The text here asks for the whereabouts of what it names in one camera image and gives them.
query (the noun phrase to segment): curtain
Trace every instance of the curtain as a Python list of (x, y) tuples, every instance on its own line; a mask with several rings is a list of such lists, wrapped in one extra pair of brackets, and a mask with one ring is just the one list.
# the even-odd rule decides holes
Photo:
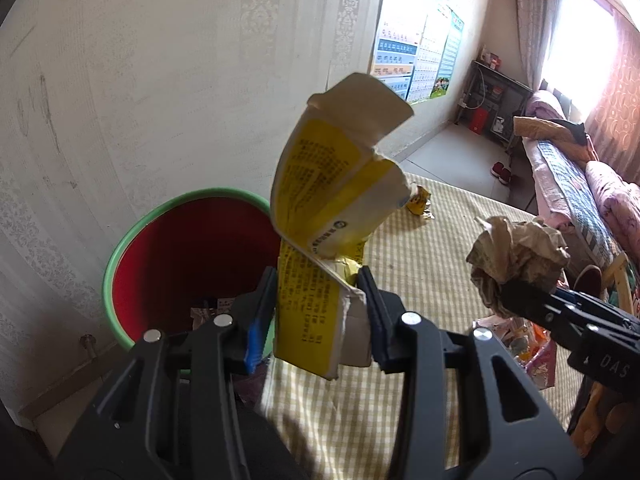
[(542, 81), (542, 66), (551, 43), (562, 0), (516, 0), (518, 42), (527, 84)]
[(640, 32), (622, 14), (613, 13), (618, 52), (585, 129), (600, 160), (627, 182), (640, 184)]

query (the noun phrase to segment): gray curtain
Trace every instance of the gray curtain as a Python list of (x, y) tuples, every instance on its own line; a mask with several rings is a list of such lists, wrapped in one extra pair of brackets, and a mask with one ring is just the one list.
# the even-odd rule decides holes
[(562, 0), (516, 0), (518, 41), (527, 84), (537, 90)]

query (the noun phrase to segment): checkered tablecloth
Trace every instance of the checkered tablecloth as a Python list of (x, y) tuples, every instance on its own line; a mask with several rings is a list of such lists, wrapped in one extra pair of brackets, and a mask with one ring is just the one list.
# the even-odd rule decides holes
[[(437, 326), (466, 332), (473, 320), (490, 314), (482, 305), (465, 262), (481, 232), (475, 217), (531, 215), (447, 184), (410, 176), (429, 189), (435, 219), (425, 221), (404, 208), (396, 211), (366, 245), (365, 263), (379, 288), (399, 294)], [(566, 427), (581, 376), (558, 349), (556, 386), (542, 392)], [(261, 409), (295, 459), (315, 479), (384, 478), (391, 459), (402, 394), (402, 374), (386, 376), (376, 364), (340, 368), (327, 381), (273, 359)], [(448, 465), (458, 455), (457, 400), (454, 375), (448, 380)]]

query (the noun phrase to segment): bright window light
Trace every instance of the bright window light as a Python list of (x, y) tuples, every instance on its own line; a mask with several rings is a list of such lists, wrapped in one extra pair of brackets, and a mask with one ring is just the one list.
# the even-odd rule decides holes
[(594, 0), (562, 0), (542, 77), (586, 117), (609, 79), (617, 46), (609, 12)]

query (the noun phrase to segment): silver screw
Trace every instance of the silver screw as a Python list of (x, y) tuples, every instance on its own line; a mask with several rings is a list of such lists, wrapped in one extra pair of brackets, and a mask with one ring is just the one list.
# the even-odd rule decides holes
[(156, 341), (160, 341), (162, 337), (162, 333), (157, 328), (152, 328), (151, 330), (147, 330), (145, 335), (142, 336), (147, 343), (155, 343)]
[(474, 337), (480, 341), (489, 341), (494, 335), (491, 330), (484, 326), (479, 326), (474, 330)]
[(233, 322), (234, 319), (229, 314), (218, 314), (215, 318), (213, 318), (213, 324), (219, 327), (229, 326)]
[(422, 321), (420, 314), (415, 312), (405, 312), (400, 319), (405, 325), (417, 325)]

